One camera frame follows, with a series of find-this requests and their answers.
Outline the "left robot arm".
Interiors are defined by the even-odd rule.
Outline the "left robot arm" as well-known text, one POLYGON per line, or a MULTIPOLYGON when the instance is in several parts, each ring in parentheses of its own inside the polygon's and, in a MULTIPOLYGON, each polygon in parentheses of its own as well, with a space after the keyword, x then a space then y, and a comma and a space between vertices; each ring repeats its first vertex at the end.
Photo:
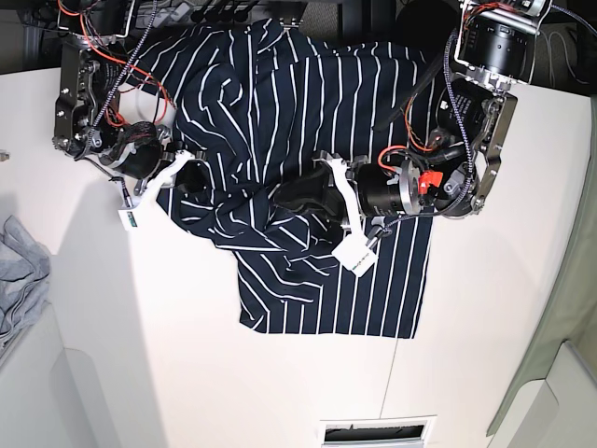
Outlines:
POLYGON ((465 217, 483 207, 516 108, 509 90, 531 80, 535 42, 550 1, 464 1, 443 53, 373 131, 404 123, 407 142, 377 159, 327 152, 283 184, 275 205, 344 226, 357 217, 465 217))

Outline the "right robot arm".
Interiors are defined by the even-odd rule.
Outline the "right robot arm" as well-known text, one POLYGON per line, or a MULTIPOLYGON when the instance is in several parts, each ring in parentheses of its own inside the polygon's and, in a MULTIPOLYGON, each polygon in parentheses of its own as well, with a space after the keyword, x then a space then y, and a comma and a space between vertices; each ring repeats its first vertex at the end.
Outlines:
POLYGON ((94 165, 112 182, 150 182, 187 155, 164 120, 174 100, 141 50, 159 14, 156 1, 58 1, 57 24, 70 33, 62 44, 60 92, 55 103, 54 147, 94 165), (148 88, 154 115, 135 122, 119 111, 126 91, 148 88))

